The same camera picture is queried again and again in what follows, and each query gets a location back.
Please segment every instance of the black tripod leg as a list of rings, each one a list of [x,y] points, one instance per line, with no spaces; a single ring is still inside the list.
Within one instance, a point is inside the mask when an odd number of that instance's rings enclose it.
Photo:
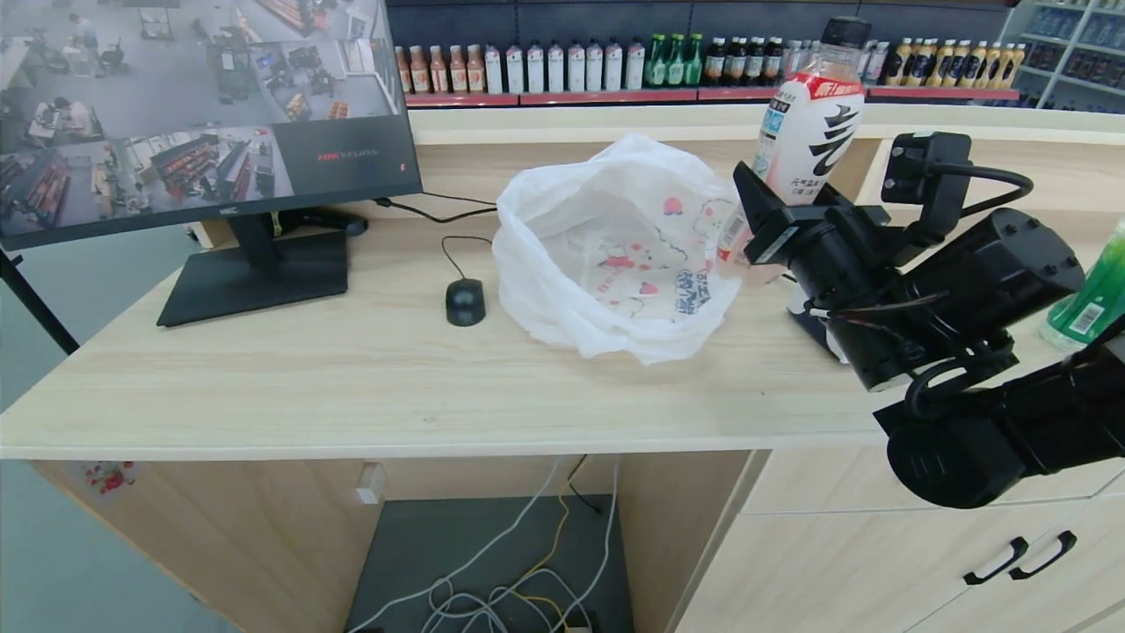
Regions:
[[[35,320],[51,335],[51,338],[66,353],[66,356],[78,352],[78,342],[66,332],[55,313],[47,307],[46,302],[43,302],[43,298],[36,293],[35,288],[20,274],[16,264],[8,259],[8,253],[2,250],[0,250],[0,279],[8,283],[11,292],[24,304],[24,307],[27,307],[32,316],[35,316]]]

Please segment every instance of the green bottle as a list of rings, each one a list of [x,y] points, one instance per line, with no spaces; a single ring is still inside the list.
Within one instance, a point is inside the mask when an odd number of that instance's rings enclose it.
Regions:
[[[667,73],[668,62],[664,58],[664,35],[656,33],[652,35],[648,58],[645,60],[645,83],[649,88],[659,88],[664,85]]]
[[[672,34],[672,52],[668,53],[668,85],[677,87],[684,82],[684,35]]]
[[[1122,314],[1125,314],[1125,219],[1117,224],[1082,289],[1047,311],[1040,334],[1062,350],[1081,350]]]
[[[699,85],[703,75],[703,34],[693,33],[687,52],[684,54],[684,83],[687,85]]]

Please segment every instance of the bottle cap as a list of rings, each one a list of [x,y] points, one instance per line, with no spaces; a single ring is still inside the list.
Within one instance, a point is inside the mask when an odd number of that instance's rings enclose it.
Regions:
[[[829,46],[861,48],[871,37],[871,22],[854,16],[840,16],[828,20],[820,40]]]

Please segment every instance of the computer monitor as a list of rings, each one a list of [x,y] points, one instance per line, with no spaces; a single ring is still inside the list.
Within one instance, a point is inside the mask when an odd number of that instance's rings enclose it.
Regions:
[[[0,244],[231,220],[161,325],[344,291],[262,214],[421,190],[384,0],[0,0]]]

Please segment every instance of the barcode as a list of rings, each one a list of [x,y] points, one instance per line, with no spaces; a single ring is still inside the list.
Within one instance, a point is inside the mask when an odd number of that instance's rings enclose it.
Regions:
[[[1087,305],[1086,308],[1082,309],[1082,313],[1078,315],[1078,319],[1071,322],[1071,332],[1084,336],[1090,332],[1090,328],[1094,327],[1094,323],[1098,320],[1098,316],[1101,316],[1101,313],[1105,310],[1105,307],[1101,307],[1096,302]]]

